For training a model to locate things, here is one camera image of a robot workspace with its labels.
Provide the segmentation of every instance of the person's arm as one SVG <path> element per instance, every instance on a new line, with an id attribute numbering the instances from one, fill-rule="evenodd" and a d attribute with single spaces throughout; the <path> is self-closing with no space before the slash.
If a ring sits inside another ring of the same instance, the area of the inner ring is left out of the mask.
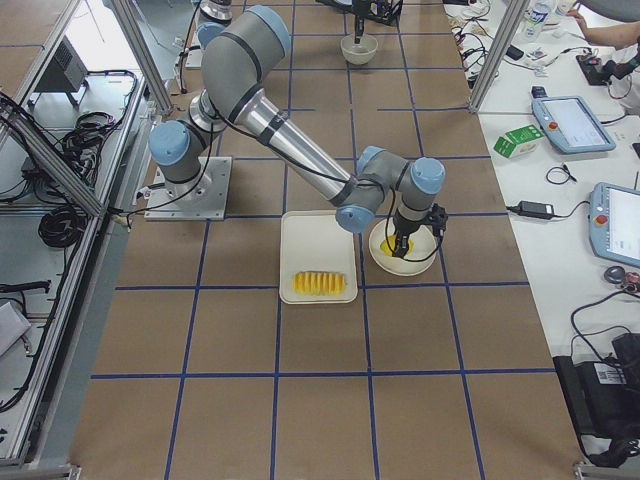
<path id="1" fill-rule="evenodd" d="M 606 45 L 619 49 L 633 45 L 640 37 L 640 22 L 589 28 L 584 17 L 577 10 L 570 10 L 567 15 L 576 19 L 585 40 L 593 45 Z"/>

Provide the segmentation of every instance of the green box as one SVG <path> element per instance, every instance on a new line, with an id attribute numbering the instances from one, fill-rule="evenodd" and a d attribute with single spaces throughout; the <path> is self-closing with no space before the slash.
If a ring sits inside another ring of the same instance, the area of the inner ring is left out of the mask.
<path id="1" fill-rule="evenodd" d="M 543 137 L 535 125 L 527 125 L 502 135 L 493 149 L 503 157 L 513 158 L 535 150 Z"/>

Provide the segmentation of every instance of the computer mouse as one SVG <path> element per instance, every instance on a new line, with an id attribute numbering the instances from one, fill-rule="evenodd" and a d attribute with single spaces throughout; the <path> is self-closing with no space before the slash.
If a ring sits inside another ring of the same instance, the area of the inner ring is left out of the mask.
<path id="1" fill-rule="evenodd" d="M 609 283 L 618 285 L 624 281 L 626 273 L 627 272 L 624 271 L 623 267 L 620 265 L 614 265 L 604 271 L 604 279 Z"/>

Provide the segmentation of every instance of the human hand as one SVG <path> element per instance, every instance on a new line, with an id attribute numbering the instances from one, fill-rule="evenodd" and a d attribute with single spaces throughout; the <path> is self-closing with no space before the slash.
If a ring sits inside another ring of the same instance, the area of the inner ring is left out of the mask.
<path id="1" fill-rule="evenodd" d="M 587 30 L 587 21 L 584 19 L 584 17 L 580 14 L 580 12 L 578 12 L 577 10 L 573 9 L 573 10 L 569 10 L 567 12 L 567 16 L 568 17 L 573 17 L 576 19 L 576 23 L 578 24 L 578 27 L 580 28 L 580 30 L 582 31 L 582 33 L 584 33 L 585 30 Z"/>

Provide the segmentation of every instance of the tablet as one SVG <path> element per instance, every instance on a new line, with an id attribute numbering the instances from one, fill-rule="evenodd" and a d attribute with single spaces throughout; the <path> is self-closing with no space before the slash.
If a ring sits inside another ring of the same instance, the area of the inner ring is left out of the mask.
<path id="1" fill-rule="evenodd" d="M 598 183 L 591 193 L 589 238 L 599 257 L 640 267 L 640 191 Z"/>
<path id="2" fill-rule="evenodd" d="M 603 152 L 616 144 L 582 97 L 534 98 L 533 115 L 562 153 Z"/>

